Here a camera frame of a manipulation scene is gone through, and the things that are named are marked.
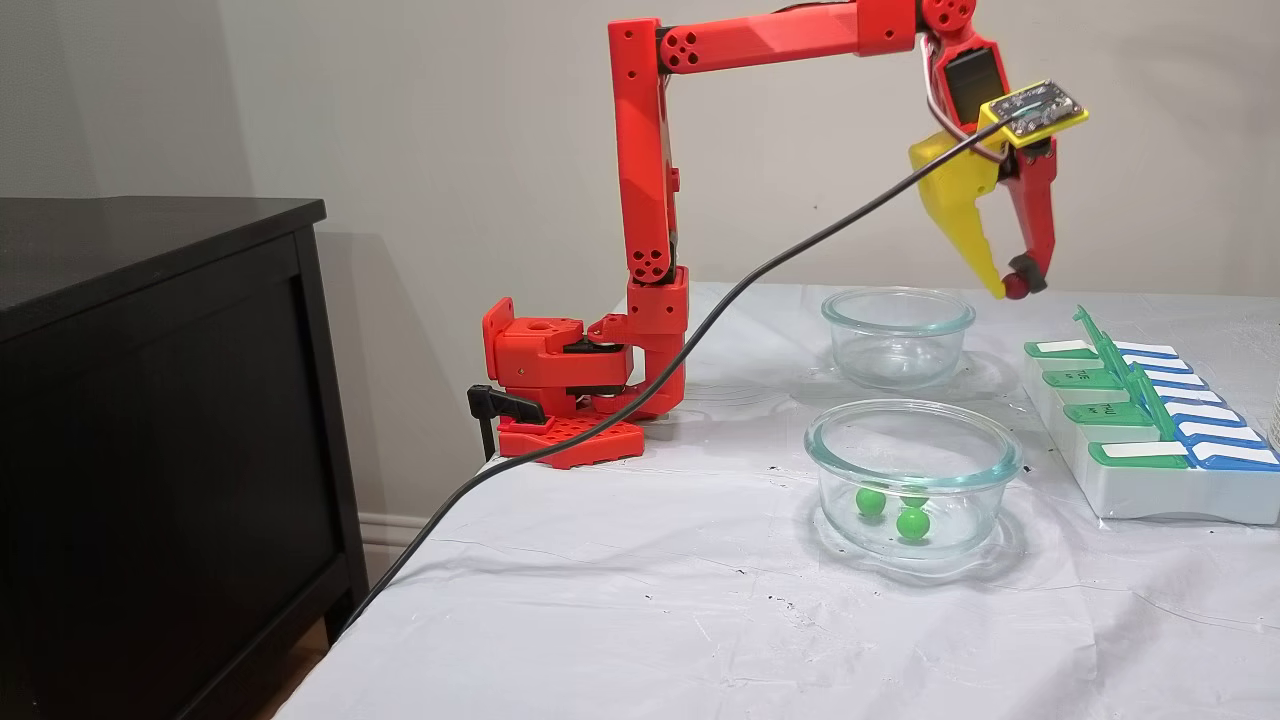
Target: glass bowl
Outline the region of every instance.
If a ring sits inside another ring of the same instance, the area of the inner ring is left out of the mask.
[[[882,389],[914,389],[951,377],[964,332],[977,316],[957,297],[908,287],[841,292],[822,304],[822,314],[831,323],[840,372]]]
[[[991,534],[1021,466],[1018,438],[993,420],[924,400],[864,400],[805,433],[820,468],[822,511],[854,544],[890,557],[960,555]]]

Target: black cabinet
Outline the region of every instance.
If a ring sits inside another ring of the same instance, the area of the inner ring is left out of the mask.
[[[0,200],[0,717],[238,717],[367,591],[317,200]]]

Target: baseboard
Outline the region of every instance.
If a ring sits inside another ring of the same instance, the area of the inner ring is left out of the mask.
[[[360,514],[360,536],[365,543],[365,566],[369,570],[370,584],[376,583],[387,573],[425,524],[425,518]]]

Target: red mounting plate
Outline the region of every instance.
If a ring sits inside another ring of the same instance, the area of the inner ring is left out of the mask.
[[[535,450],[541,450],[599,425],[608,415],[584,413],[576,418],[552,418],[550,427],[518,425],[509,419],[498,423],[498,451],[503,457],[515,457]],[[618,423],[599,436],[556,455],[544,457],[544,462],[557,470],[567,470],[577,465],[593,465],[622,457],[635,457],[644,454],[644,430],[631,423]]]

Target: circuit board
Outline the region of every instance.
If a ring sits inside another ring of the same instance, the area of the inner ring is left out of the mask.
[[[1005,127],[1005,135],[1019,147],[1084,122],[1089,115],[1051,79],[993,100],[983,110],[989,113],[988,119],[997,123],[1015,118]]]

